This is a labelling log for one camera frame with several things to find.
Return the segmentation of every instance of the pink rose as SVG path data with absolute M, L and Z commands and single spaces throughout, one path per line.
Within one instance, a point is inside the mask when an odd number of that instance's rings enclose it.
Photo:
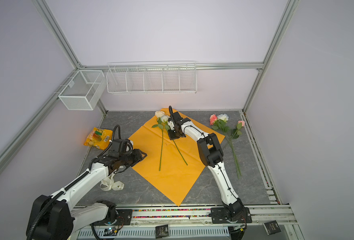
M 244 121 L 238 121 L 237 124 L 239 124 L 240 122 L 242 122 L 242 126 L 244 127 L 245 126 L 245 122 Z
M 213 125 L 214 122 L 217 121 L 217 116 L 216 116 L 216 114 L 213 114 L 212 116 L 210 116 L 209 120 L 210 120 L 210 124 Z

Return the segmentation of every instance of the gray marble tabletop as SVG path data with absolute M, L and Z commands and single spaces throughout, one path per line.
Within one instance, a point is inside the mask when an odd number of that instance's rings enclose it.
M 235 126 L 241 120 L 237 111 L 181 111 L 189 118 L 192 118 L 203 125 L 209 125 L 209 117 L 212 114 L 226 113 L 229 116 L 228 125 Z M 154 116 L 154 112 L 131 111 L 107 113 L 101 128 L 113 129 L 116 124 L 121 126 L 121 137 L 129 138 L 145 122 Z M 232 149 L 227 146 L 223 149 L 224 163 L 233 188 L 244 204 L 269 204 L 269 198 L 263 184 L 257 163 L 251 149 L 245 129 L 242 135 L 233 140 L 242 176 L 237 179 L 236 165 L 234 162 Z M 89 162 L 97 156 L 101 150 L 92 148 L 81 167 L 81 172 L 87 169 Z M 94 204 L 98 200 L 108 200 L 116 204 L 173 204 L 164 194 L 146 181 L 132 168 L 124 173 L 114 176 L 115 181 L 122 181 L 125 184 L 120 191 L 103 191 L 99 188 L 99 183 L 94 186 L 79 202 L 79 205 Z M 195 182 L 183 204 L 221 204 L 221 195 L 218 186 L 208 168 L 204 168 L 198 180 Z

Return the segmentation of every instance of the yellow snack bag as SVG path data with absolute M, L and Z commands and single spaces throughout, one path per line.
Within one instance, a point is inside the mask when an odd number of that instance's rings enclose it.
M 112 139 L 112 130 L 93 128 L 93 131 L 87 136 L 84 143 L 88 147 L 96 147 L 101 150 L 105 150 L 109 145 L 109 140 Z

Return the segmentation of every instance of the yellow paper sheet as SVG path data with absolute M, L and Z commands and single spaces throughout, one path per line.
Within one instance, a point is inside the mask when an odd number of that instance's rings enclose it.
M 166 115 L 170 115 L 167 108 L 163 108 L 161 111 L 164 111 Z M 180 115 L 183 118 L 189 118 L 184 114 L 180 113 Z M 224 135 L 213 131 L 209 127 L 191 118 L 189 119 L 204 132 L 214 132 L 220 143 L 225 138 Z M 175 140 L 185 161 L 188 163 L 186 165 L 174 142 L 169 139 L 168 133 L 164 129 L 161 171 L 159 171 L 162 131 L 158 127 L 152 128 L 155 124 L 157 124 L 157 118 L 154 116 L 129 138 L 133 141 L 134 148 L 138 148 L 148 155 L 143 161 L 136 164 L 133 169 L 179 206 L 205 166 L 200 160 L 196 141 L 188 136 Z

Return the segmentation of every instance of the wire basket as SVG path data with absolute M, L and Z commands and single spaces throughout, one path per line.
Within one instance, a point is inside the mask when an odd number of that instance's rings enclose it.
M 194 62 L 112 67 L 111 63 L 108 65 L 107 91 L 112 94 L 197 92 Z
M 69 110 L 93 110 L 105 88 L 101 70 L 78 70 L 58 97 Z

